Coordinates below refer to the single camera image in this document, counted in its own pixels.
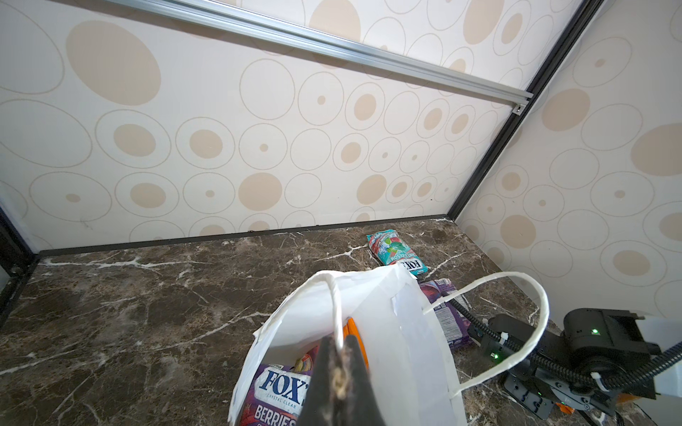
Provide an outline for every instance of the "fox's candy bag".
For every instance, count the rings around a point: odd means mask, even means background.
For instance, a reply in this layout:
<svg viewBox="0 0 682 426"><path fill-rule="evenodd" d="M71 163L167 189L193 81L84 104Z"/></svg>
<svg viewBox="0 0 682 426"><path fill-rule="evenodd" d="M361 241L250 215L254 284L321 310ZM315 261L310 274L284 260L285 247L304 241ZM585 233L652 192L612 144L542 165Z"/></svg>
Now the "fox's candy bag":
<svg viewBox="0 0 682 426"><path fill-rule="evenodd" d="M262 364L246 394L238 425L295 426L311 373L293 373L283 365Z"/></svg>
<svg viewBox="0 0 682 426"><path fill-rule="evenodd" d="M398 233L393 230L385 230L376 234L368 235L370 251L383 264L400 263L413 275L419 275L428 269L415 252L400 239Z"/></svg>

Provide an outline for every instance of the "brown marble surface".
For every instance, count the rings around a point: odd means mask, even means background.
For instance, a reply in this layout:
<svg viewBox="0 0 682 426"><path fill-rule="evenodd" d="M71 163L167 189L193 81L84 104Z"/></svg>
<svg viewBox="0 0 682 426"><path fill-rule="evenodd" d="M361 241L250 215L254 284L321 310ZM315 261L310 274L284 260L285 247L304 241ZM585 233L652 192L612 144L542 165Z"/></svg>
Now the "brown marble surface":
<svg viewBox="0 0 682 426"><path fill-rule="evenodd" d="M377 267L365 235L388 228L429 279L462 287L498 271L444 219L42 259L0 330L0 425L226 425L253 331L316 271ZM537 317L511 282L467 298L481 317ZM460 380L490 366L476 347L454 358ZM537 419L496 378L464 404L470 425L586 425L558 410ZM653 424L634 405L620 411Z"/></svg>

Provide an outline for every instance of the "black metal frame edge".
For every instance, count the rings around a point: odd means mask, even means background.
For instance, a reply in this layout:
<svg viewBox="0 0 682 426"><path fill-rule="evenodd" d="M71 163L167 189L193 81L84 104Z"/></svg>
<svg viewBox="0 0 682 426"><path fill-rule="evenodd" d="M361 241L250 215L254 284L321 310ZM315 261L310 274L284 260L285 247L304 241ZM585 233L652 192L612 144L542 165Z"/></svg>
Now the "black metal frame edge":
<svg viewBox="0 0 682 426"><path fill-rule="evenodd" d="M35 256L5 211L0 208L0 267L10 276L21 275Z"/></svg>
<svg viewBox="0 0 682 426"><path fill-rule="evenodd" d="M201 241L212 241L212 240L230 240L230 239L237 239L237 238L242 238L242 237L263 237L265 235L285 234L285 233L289 233L289 232L318 231L318 230L339 229L339 228L357 228L360 226L381 225L381 224L388 224L388 223L409 222L409 221L429 220L429 219L448 219L449 220L449 217L447 215L400 217L397 219L368 220L366 222L349 222L349 223L345 223L345 224L302 226L300 228L269 229L269 230L265 230L265 231L238 232L235 234L207 235L205 237L184 237L184 238L174 238L174 239L167 239L167 240L139 241L139 242L135 242L135 243L90 245L90 246L86 246L86 247L70 247L70 248L64 248L64 249L43 250L40 252L40 257L43 258L46 256L60 256L63 254L108 252L111 250L137 249L137 248L142 248L142 247L155 247L157 245L198 243Z"/></svg>
<svg viewBox="0 0 682 426"><path fill-rule="evenodd" d="M39 256L35 256L31 264L26 268L26 271L22 275L11 277L5 288L3 288L2 293L0 293L0 330L16 306L26 283L31 279L39 259Z"/></svg>
<svg viewBox="0 0 682 426"><path fill-rule="evenodd" d="M491 167L497 161L502 150L507 146L507 143L512 139L514 133L524 121L526 116L530 113L533 105L539 98L542 91L547 87L552 77L556 74L568 52L573 48L573 45L578 41L582 32L587 28L587 25L592 21L592 18L599 11L599 7L605 0L584 0L576 13L569 21L566 29L557 40L552 48L552 51L547 56L547 59L542 63L537 74L528 85L527 91L533 94L530 102L520 115L511 114L504 126L500 129L497 137L486 151L486 154L481 158L478 166L474 170L469 180L464 184L459 196L455 199L455 203L447 213L447 216L455 220L464 210L466 204L469 202L476 189L481 185L481 182L486 178Z"/></svg>

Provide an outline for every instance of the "teal candy bag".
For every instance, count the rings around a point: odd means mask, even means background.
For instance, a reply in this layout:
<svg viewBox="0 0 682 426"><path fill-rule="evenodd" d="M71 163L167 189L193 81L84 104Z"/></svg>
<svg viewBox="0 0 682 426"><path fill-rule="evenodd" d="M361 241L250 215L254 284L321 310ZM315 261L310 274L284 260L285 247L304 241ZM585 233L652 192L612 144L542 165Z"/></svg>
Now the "teal candy bag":
<svg viewBox="0 0 682 426"><path fill-rule="evenodd" d="M419 275L428 270L419 256L400 239L394 229L368 235L367 241L369 241L370 251L383 264L400 263L413 275Z"/></svg>

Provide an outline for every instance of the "orange handle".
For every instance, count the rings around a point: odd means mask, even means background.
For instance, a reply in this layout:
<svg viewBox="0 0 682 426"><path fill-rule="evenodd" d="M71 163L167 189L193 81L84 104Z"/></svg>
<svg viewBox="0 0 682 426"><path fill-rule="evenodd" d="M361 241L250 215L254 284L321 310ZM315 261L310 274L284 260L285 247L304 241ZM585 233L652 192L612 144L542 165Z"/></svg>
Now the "orange handle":
<svg viewBox="0 0 682 426"><path fill-rule="evenodd" d="M367 352L365 352L365 345L362 343L362 338L360 337L360 332L357 330L357 326L355 325L355 321L353 321L353 318L348 319L348 324L344 327L344 339L346 338L346 329L348 329L348 334L352 334L357 337L357 342L360 344L360 350L362 351L362 358L365 360L365 367L367 367L367 371L370 371L370 363L367 361Z"/></svg>

